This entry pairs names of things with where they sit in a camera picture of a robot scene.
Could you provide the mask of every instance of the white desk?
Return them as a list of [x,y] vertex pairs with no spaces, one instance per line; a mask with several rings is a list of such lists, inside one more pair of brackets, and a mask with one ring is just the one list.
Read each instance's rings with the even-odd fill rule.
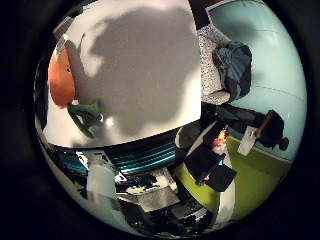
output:
[[49,143],[102,147],[200,118],[199,46],[187,0],[98,1],[66,34],[76,100],[100,98],[104,123],[89,139],[49,96],[44,129]]

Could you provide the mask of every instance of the paper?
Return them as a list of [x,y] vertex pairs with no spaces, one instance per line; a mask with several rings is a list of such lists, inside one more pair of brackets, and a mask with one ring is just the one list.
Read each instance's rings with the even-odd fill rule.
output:
[[111,168],[96,164],[90,166],[87,178],[87,191],[117,199],[114,177]]
[[244,136],[240,142],[238,153],[247,156],[250,152],[251,148],[253,147],[256,137],[254,135],[254,132],[257,130],[257,128],[248,126],[246,129],[246,132],[244,133]]

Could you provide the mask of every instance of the patterned fabric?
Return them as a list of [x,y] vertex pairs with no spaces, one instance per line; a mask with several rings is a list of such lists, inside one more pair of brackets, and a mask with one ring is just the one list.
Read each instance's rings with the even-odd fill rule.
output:
[[219,71],[213,64],[212,53],[217,47],[225,46],[230,39],[209,24],[198,30],[201,63],[201,100],[220,105],[229,100],[230,94],[221,91]]

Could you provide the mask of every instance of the yellow-green floor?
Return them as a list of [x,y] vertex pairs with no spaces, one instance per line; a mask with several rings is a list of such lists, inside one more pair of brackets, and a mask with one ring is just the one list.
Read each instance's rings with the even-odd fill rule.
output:
[[235,206],[231,220],[239,220],[255,210],[278,185],[290,163],[256,148],[248,156],[237,152],[240,142],[229,137],[227,148],[235,177]]
[[[290,168],[288,161],[256,148],[245,157],[237,152],[239,144],[238,140],[228,138],[227,148],[232,168],[237,171],[234,180],[235,206],[231,221],[245,217],[261,205]],[[212,212],[219,209],[219,194],[206,185],[196,185],[184,164],[174,169],[173,173],[199,203]]]

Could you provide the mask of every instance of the bag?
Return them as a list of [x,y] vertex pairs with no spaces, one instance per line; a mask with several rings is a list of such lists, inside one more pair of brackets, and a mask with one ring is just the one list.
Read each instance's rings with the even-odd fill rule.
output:
[[230,93],[229,102],[247,95],[251,87],[252,54],[241,42],[231,41],[217,51],[221,85]]
[[218,165],[210,174],[206,184],[216,192],[224,192],[230,186],[237,172],[225,164]]

